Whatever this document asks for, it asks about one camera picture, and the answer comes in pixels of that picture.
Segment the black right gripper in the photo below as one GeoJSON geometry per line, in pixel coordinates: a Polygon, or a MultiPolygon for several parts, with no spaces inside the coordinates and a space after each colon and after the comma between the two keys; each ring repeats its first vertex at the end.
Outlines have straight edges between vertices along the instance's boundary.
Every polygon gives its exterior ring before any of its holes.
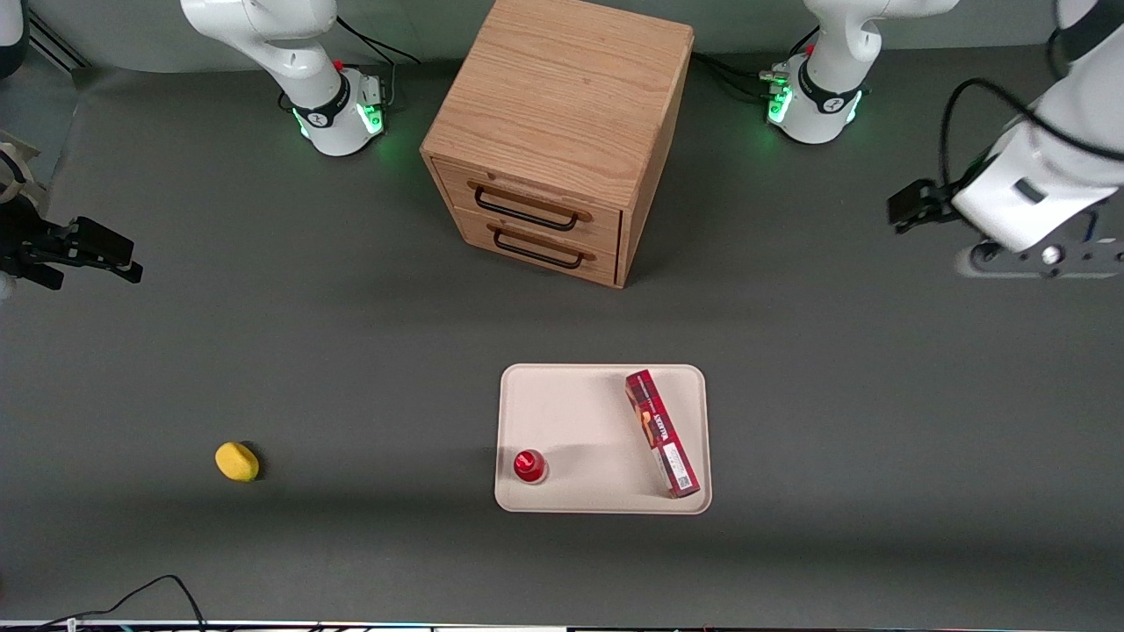
{"type": "Polygon", "coordinates": [[[133,261],[135,244],[93,219],[76,217],[67,226],[40,218],[35,205],[11,200],[1,208],[1,269],[4,276],[58,291],[64,273],[49,267],[66,263],[67,249],[82,267],[105,269],[130,285],[139,285],[143,265],[133,261]]]}

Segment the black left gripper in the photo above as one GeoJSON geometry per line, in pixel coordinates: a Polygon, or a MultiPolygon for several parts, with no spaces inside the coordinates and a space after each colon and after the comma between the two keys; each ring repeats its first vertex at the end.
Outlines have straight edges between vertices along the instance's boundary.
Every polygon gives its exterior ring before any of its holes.
{"type": "Polygon", "coordinates": [[[924,225],[964,222],[963,213],[959,211],[953,199],[971,186],[994,160],[995,156],[977,156],[958,180],[942,189],[931,179],[904,186],[886,200],[887,223],[900,235],[924,225]]]}

